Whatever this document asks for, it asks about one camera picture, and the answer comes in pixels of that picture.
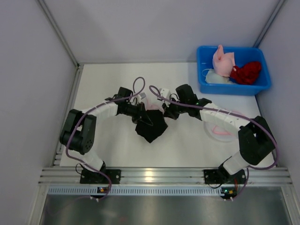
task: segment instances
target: blue plastic container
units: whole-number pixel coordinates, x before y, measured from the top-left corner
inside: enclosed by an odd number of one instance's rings
[[[258,48],[243,47],[224,47],[224,53],[234,52],[235,64],[240,68],[252,61],[259,61],[262,64],[262,70],[253,85],[206,83],[205,76],[208,71],[204,71],[203,74],[202,71],[213,68],[212,57],[217,48],[217,46],[200,46],[197,49],[198,82],[202,93],[253,96],[271,86],[270,75],[262,51]]]

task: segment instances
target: red fabric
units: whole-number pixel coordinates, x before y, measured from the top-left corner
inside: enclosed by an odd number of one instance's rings
[[[253,84],[257,80],[261,69],[262,66],[260,62],[250,62],[244,65],[242,68],[234,66],[232,68],[230,77],[239,84]]]

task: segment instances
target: pink fabric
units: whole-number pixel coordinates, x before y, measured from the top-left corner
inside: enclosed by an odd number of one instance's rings
[[[214,66],[216,74],[230,77],[230,73],[235,66],[234,53],[230,52],[224,54],[223,46],[219,45],[213,56],[212,65]]]

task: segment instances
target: wall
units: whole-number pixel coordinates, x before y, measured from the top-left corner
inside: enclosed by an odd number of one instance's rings
[[[0,1],[0,223],[23,225],[75,68],[34,0]]]
[[[300,1],[289,0],[261,44],[273,86],[258,96],[300,197]]]
[[[277,0],[45,0],[79,62],[195,61],[252,46]]]

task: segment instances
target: white table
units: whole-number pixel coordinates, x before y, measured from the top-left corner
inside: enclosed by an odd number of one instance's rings
[[[149,91],[149,85],[158,88],[175,88],[189,84],[198,98],[212,100],[227,110],[238,111],[250,118],[259,115],[255,97],[207,95],[199,91],[196,63],[138,63],[85,65],[75,101],[75,109],[82,110],[98,105],[112,97],[120,86],[132,90],[136,77],[146,80],[144,92],[152,103],[160,103]],[[142,86],[137,82],[136,91]],[[218,167],[239,150],[238,140],[220,142],[207,135],[204,123],[187,114],[176,121],[166,119],[168,129],[153,143],[148,143],[135,132],[131,118],[118,115],[100,124],[96,130],[94,145],[107,166],[116,167]],[[274,162],[269,154],[259,166]],[[75,166],[65,152],[60,166]]]

